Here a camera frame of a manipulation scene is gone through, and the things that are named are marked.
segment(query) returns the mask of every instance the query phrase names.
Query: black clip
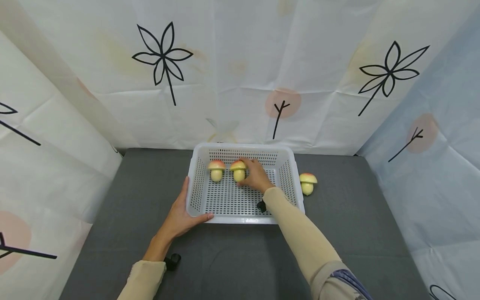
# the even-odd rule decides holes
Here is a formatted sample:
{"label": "black clip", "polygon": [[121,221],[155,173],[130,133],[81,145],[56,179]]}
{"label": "black clip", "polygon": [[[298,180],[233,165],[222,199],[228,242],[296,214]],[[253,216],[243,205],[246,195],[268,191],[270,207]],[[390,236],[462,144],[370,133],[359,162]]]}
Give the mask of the black clip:
{"label": "black clip", "polygon": [[171,258],[165,257],[165,264],[167,265],[167,271],[175,271],[177,268],[178,263],[181,260],[180,254],[172,254]]}
{"label": "black clip", "polygon": [[259,203],[257,203],[257,208],[260,209],[262,213],[267,211],[267,205],[263,200],[261,200]]}

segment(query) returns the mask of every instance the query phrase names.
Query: arm sleeve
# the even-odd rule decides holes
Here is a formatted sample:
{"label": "arm sleeve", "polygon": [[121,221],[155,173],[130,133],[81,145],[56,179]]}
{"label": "arm sleeve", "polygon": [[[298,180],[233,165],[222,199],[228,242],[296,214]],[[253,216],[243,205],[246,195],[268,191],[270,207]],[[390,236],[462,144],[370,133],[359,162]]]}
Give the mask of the arm sleeve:
{"label": "arm sleeve", "polygon": [[165,262],[136,262],[117,300],[152,300],[166,269]]}
{"label": "arm sleeve", "polygon": [[332,244],[305,214],[288,201],[280,188],[266,190],[264,202],[310,284],[314,300],[371,300]]}
{"label": "arm sleeve", "polygon": [[280,226],[303,276],[310,285],[312,285],[313,276],[327,262],[341,262],[323,233],[304,213],[287,200],[280,188],[266,190],[264,202]]}

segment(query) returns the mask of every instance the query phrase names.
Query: mushroom stem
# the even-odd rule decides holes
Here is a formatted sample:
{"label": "mushroom stem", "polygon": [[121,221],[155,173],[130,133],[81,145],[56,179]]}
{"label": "mushroom stem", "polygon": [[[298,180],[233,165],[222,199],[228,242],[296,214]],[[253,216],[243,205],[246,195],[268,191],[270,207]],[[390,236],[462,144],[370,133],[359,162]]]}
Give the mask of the mushroom stem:
{"label": "mushroom stem", "polygon": [[239,182],[245,179],[245,170],[235,170],[233,171],[233,179],[235,182]]}
{"label": "mushroom stem", "polygon": [[301,183],[301,191],[305,195],[310,195],[313,192],[313,183],[309,182],[302,182]]}
{"label": "mushroom stem", "polygon": [[219,182],[220,180],[222,180],[222,175],[222,169],[214,169],[210,171],[210,177],[212,177],[212,181]]}

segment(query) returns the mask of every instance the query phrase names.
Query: fabric backdrop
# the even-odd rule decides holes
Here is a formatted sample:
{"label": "fabric backdrop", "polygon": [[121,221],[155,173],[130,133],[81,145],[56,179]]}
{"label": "fabric backdrop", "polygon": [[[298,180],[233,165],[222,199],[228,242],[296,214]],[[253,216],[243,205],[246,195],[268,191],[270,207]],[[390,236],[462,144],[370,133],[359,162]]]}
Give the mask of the fabric backdrop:
{"label": "fabric backdrop", "polygon": [[19,1],[140,146],[238,141],[338,155],[360,149],[478,5]]}
{"label": "fabric backdrop", "polygon": [[2,32],[0,54],[0,299],[57,299],[121,156]]}
{"label": "fabric backdrop", "polygon": [[478,78],[479,9],[360,151],[438,300],[479,298]]}

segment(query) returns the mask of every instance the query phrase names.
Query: gray tabletop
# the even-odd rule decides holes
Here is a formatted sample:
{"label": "gray tabletop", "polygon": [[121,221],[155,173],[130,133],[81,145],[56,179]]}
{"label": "gray tabletop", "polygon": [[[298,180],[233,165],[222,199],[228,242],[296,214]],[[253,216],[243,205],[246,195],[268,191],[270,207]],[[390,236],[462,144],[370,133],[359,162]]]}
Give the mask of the gray tabletop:
{"label": "gray tabletop", "polygon": [[[188,173],[192,151],[130,149],[88,235],[61,300],[109,300],[161,226]],[[295,155],[319,184],[306,215],[376,300],[428,294],[395,220],[362,157]],[[202,224],[177,238],[155,299],[310,299],[277,225]]]}

